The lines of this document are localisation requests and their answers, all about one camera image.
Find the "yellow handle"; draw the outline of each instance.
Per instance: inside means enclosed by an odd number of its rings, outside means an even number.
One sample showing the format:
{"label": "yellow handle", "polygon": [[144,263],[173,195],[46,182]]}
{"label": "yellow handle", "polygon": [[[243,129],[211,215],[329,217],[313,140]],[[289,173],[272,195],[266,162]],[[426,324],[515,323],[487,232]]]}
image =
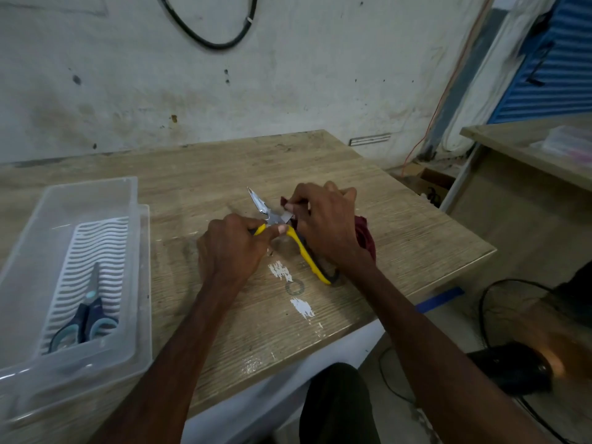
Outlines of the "yellow handle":
{"label": "yellow handle", "polygon": [[253,234],[253,237],[256,237],[257,235],[259,235],[261,232],[263,232],[265,229],[267,228],[267,224],[263,223],[262,225],[260,225],[257,230],[255,231],[255,233]]}
{"label": "yellow handle", "polygon": [[316,274],[316,276],[321,280],[322,283],[326,283],[327,285],[330,285],[331,282],[329,282],[327,280],[327,278],[325,276],[323,276],[323,273],[321,273],[321,270],[318,268],[315,261],[308,254],[308,251],[306,250],[306,248],[304,247],[304,245],[300,241],[300,238],[298,238],[298,234],[296,233],[296,231],[294,230],[294,228],[292,226],[288,225],[288,231],[286,232],[286,235],[288,237],[291,237],[296,242],[296,244],[300,248],[300,255],[306,261],[306,263],[308,263],[308,266],[310,266],[310,269],[313,271],[313,273]]}

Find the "red cloth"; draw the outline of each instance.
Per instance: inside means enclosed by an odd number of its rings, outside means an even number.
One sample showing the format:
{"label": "red cloth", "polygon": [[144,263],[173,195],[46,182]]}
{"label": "red cloth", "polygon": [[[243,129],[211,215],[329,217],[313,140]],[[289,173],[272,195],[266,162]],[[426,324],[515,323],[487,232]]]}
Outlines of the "red cloth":
{"label": "red cloth", "polygon": [[[283,196],[279,200],[282,207],[285,206],[287,202],[288,200]],[[363,216],[356,215],[354,222],[358,244],[370,253],[372,260],[376,261],[376,245],[374,244],[374,238],[372,238],[372,234],[368,229],[368,221]],[[292,218],[292,227],[294,229],[298,227],[298,220],[295,218]]]}

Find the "dark green trousers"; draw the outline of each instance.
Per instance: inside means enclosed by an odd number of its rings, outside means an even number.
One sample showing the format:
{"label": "dark green trousers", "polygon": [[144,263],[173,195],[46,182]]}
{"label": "dark green trousers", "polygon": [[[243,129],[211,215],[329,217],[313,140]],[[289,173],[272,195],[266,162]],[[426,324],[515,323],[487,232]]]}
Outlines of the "dark green trousers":
{"label": "dark green trousers", "polygon": [[300,444],[380,444],[366,383],[335,363],[311,381],[300,415]]}

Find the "white wavy rack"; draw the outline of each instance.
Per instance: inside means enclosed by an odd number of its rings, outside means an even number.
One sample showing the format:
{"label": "white wavy rack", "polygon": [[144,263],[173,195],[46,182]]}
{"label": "white wavy rack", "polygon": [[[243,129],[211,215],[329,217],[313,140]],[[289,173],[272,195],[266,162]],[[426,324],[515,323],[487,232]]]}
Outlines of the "white wavy rack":
{"label": "white wavy rack", "polygon": [[[96,261],[103,310],[119,319],[128,220],[128,216],[122,216],[76,226],[43,327],[38,355],[47,353],[51,338],[76,313]],[[106,335],[109,331],[100,330],[101,333]]]}

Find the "blue corrugated metal door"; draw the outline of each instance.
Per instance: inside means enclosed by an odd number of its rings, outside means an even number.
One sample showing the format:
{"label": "blue corrugated metal door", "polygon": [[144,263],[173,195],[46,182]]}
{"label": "blue corrugated metal door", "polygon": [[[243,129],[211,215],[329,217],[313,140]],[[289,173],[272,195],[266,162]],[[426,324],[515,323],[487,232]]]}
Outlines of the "blue corrugated metal door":
{"label": "blue corrugated metal door", "polygon": [[557,0],[520,51],[522,66],[489,123],[592,111],[592,0]]}

